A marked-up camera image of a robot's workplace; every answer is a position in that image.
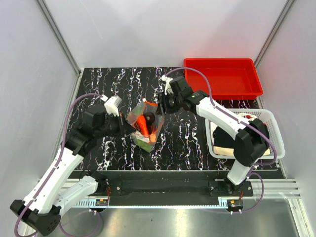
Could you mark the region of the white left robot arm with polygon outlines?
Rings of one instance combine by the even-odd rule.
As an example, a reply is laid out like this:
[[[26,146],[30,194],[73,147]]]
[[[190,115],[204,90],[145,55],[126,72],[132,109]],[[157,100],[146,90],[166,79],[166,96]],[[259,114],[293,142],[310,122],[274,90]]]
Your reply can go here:
[[[73,187],[61,188],[83,158],[104,137],[126,137],[134,132],[116,105],[89,107],[77,126],[66,132],[54,162],[23,200],[14,200],[10,210],[18,222],[35,230],[36,234],[51,234],[62,216],[88,195],[103,195],[108,190],[107,177],[89,171]]]

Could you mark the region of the clear zip top bag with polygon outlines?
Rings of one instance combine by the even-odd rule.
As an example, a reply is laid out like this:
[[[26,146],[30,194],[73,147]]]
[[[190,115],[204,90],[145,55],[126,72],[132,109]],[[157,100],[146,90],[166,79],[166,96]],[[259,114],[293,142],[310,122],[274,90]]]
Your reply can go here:
[[[133,142],[150,153],[155,147],[164,122],[159,104],[143,98],[128,114],[127,121],[136,129],[131,135]]]

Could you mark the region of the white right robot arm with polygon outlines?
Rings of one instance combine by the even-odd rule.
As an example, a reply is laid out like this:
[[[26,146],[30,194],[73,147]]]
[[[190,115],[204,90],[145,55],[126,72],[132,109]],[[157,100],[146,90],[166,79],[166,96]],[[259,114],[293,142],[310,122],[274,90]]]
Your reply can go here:
[[[201,90],[193,91],[184,77],[173,79],[163,75],[161,80],[164,83],[164,91],[158,95],[161,114],[174,114],[180,109],[190,111],[215,123],[233,139],[235,161],[224,190],[228,195],[237,195],[252,166],[271,145],[266,126],[257,118],[249,121],[234,114]]]

